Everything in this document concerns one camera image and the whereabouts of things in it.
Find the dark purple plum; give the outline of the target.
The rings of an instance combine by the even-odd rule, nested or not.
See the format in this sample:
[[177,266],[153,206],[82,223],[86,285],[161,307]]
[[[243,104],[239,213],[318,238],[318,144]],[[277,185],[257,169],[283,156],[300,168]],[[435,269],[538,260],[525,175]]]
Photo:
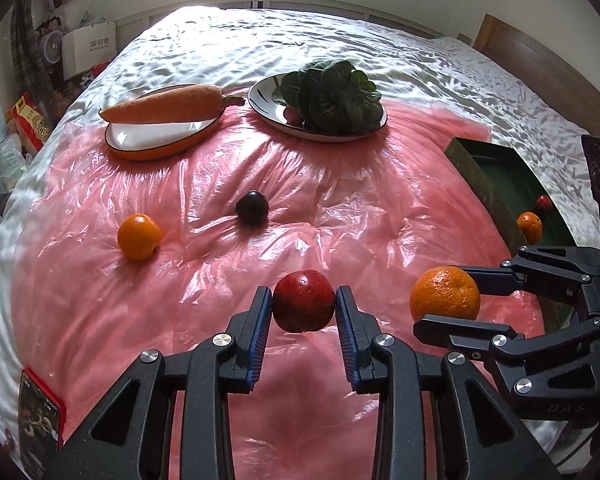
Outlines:
[[268,200],[257,190],[247,192],[235,205],[238,219],[247,226],[260,226],[268,220]]

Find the red plum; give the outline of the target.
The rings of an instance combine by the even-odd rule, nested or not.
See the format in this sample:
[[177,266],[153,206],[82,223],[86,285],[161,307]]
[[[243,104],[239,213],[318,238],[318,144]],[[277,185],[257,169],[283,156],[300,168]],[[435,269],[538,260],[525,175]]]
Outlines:
[[321,272],[302,270],[285,275],[276,284],[272,313],[287,333],[316,332],[334,316],[336,294]]

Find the white round plate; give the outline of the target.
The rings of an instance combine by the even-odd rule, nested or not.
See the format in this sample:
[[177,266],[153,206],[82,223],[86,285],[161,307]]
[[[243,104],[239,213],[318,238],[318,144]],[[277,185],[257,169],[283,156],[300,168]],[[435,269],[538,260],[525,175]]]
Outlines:
[[278,92],[284,74],[267,76],[256,82],[248,91],[247,102],[258,116],[277,131],[294,138],[320,143],[347,143],[362,140],[384,128],[388,122],[388,113],[382,109],[379,126],[372,131],[355,136],[333,136],[307,129],[300,115],[287,106]]

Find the wooden headboard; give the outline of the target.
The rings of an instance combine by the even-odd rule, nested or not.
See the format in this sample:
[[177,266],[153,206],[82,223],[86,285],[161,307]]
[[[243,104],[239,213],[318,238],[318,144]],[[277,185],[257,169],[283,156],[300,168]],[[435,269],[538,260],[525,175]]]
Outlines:
[[544,44],[486,14],[472,47],[520,79],[563,118],[600,136],[600,92]]

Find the orange carrot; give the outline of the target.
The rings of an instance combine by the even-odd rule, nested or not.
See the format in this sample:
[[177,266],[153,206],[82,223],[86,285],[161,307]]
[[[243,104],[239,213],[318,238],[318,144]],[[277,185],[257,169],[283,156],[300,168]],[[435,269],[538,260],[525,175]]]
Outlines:
[[245,99],[224,94],[211,84],[162,89],[102,110],[99,115],[110,124],[150,125],[169,122],[204,122],[217,118],[227,107],[243,106]]

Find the green rectangular tray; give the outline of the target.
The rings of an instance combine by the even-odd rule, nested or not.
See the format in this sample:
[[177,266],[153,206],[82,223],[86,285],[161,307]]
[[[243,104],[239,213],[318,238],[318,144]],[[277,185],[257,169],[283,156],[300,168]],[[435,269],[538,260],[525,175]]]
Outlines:
[[511,254],[515,255],[528,243],[517,224],[518,217],[528,211],[541,219],[542,245],[576,244],[555,205],[547,210],[536,206],[536,200],[548,192],[515,150],[454,138],[445,149],[445,155],[486,208]]

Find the dark green leafy vegetable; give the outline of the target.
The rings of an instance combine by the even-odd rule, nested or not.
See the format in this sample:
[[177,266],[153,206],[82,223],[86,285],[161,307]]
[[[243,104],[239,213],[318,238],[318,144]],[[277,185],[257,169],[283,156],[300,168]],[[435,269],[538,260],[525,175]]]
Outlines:
[[384,123],[381,93],[348,60],[318,60],[274,80],[273,101],[291,123],[325,136],[364,136]]

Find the white cardboard box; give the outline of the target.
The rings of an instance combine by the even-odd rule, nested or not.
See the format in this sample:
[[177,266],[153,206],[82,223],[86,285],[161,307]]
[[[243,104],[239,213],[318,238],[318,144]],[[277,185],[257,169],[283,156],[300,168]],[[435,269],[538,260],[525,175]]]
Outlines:
[[77,28],[62,37],[61,47],[62,73],[68,80],[114,59],[116,24],[106,22]]

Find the orange oval plate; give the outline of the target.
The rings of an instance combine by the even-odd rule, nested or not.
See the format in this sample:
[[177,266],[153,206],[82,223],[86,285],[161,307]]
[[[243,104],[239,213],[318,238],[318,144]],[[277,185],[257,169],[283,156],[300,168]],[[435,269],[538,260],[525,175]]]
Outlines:
[[[166,88],[183,86],[190,86],[190,84]],[[150,125],[106,122],[105,141],[114,154],[126,160],[147,162],[148,160],[167,158],[206,140],[219,127],[222,114],[204,122],[169,122],[168,124]]]

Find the small orange on sheet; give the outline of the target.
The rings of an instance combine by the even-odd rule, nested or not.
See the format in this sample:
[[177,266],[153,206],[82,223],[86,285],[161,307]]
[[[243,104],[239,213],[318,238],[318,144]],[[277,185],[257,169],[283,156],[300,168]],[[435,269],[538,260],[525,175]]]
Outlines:
[[117,241],[126,258],[144,261],[157,252],[162,241],[162,231],[147,214],[132,214],[118,229]]

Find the large orange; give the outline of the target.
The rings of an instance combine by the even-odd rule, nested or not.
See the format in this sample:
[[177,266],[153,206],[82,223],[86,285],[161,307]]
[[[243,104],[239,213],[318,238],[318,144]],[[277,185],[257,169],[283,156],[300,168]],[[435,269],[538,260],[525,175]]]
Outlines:
[[412,287],[410,311],[415,322],[427,314],[475,321],[480,312],[480,292],[466,271],[457,266],[436,266]]

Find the red yellow snack packet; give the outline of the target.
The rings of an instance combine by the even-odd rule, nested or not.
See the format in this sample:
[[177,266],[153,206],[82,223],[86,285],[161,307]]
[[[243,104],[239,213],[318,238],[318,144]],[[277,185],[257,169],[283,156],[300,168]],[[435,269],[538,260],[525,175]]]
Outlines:
[[12,119],[15,121],[24,150],[32,156],[38,154],[52,130],[28,92],[24,92],[12,107]]

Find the lower purple fan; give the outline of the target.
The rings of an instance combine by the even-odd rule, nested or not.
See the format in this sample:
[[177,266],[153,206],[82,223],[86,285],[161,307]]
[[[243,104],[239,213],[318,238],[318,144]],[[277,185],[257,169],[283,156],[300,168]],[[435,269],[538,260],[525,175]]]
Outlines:
[[44,66],[53,66],[61,61],[63,36],[60,30],[52,30],[38,40],[38,50]]

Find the plaid hanging cloth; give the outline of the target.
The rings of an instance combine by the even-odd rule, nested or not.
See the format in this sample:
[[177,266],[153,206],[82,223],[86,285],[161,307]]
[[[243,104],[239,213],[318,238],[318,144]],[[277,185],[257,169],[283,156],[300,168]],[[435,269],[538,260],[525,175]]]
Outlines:
[[16,0],[12,8],[12,68],[18,92],[28,92],[36,105],[46,105],[53,96],[53,87],[35,36],[31,3],[31,0]]

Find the red smartphone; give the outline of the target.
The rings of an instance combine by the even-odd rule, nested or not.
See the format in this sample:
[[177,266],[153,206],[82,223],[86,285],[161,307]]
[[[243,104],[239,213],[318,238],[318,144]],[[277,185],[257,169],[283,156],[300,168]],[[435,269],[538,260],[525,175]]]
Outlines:
[[20,460],[30,479],[41,479],[64,440],[66,408],[29,367],[20,376],[18,394],[18,438]]

